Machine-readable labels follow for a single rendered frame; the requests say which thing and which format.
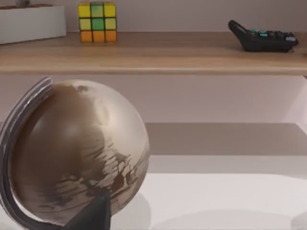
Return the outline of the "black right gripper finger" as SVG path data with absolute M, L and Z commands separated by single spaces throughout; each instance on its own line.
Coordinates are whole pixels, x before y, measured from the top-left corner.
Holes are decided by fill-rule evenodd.
M 110 192 L 102 191 L 65 225 L 65 230 L 110 230 L 110 201 Z

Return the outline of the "brown globe with grey stand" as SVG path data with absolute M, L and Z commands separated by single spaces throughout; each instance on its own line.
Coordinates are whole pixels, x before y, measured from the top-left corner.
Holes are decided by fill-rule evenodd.
M 145 124 L 123 95 L 44 77 L 0 127 L 0 205 L 24 230 L 65 230 L 109 191 L 112 217 L 137 194 L 149 156 Z

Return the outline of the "colourful puzzle cube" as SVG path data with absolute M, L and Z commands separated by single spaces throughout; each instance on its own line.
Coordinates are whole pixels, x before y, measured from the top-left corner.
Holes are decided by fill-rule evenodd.
M 82 43 L 114 43 L 118 39 L 117 10 L 112 1 L 79 2 L 78 24 Z

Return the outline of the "white rectangular planter box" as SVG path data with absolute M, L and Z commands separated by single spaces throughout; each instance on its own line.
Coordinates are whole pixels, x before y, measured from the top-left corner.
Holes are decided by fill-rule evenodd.
M 0 45 L 66 36 L 65 7 L 0 6 Z

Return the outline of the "wooden shelf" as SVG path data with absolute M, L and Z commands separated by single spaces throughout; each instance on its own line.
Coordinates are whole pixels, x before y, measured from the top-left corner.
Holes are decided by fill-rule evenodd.
M 307 76 L 307 32 L 288 53 L 252 53 L 230 32 L 120 32 L 116 43 L 65 37 L 0 46 L 4 75 Z

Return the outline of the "black calculator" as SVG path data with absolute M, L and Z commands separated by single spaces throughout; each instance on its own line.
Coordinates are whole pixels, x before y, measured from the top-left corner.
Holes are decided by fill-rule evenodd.
M 237 37 L 247 52 L 289 52 L 299 44 L 292 32 L 246 29 L 235 20 L 228 28 Z

